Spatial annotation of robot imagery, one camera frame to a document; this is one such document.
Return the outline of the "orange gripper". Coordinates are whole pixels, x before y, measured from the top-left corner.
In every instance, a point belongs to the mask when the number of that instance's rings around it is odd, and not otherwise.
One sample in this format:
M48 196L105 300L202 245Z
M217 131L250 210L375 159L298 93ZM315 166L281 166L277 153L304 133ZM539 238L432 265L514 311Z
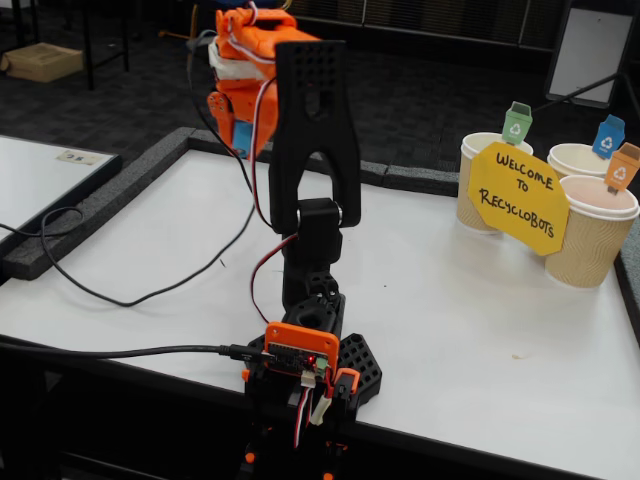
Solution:
M297 21L282 9L244 7L216 13L217 33L208 47L215 90L207 97L219 136L249 156L254 121L259 118L256 154L273 136L278 114L276 47L297 40Z

